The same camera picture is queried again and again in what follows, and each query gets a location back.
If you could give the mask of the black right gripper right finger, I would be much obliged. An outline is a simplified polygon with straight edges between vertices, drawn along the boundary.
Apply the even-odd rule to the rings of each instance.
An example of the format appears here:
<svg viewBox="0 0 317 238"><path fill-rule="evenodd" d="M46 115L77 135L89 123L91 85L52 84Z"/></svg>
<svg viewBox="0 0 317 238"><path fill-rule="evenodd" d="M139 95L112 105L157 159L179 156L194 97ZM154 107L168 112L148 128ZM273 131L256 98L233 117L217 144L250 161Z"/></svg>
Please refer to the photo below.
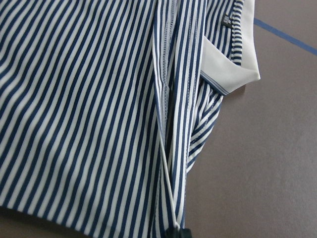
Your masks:
<svg viewBox="0 0 317 238"><path fill-rule="evenodd" d="M180 229L179 230L179 237L180 238L192 238L191 230L188 228Z"/></svg>

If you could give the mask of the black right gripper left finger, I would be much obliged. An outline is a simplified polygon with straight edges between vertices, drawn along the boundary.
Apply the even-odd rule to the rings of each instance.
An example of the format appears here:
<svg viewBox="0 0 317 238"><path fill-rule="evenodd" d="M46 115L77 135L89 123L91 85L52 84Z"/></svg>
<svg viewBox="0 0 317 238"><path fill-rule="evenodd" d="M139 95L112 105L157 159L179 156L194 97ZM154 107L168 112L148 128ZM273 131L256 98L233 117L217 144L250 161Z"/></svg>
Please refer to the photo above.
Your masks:
<svg viewBox="0 0 317 238"><path fill-rule="evenodd" d="M179 238L179 231L177 228L168 228L165 231L165 238Z"/></svg>

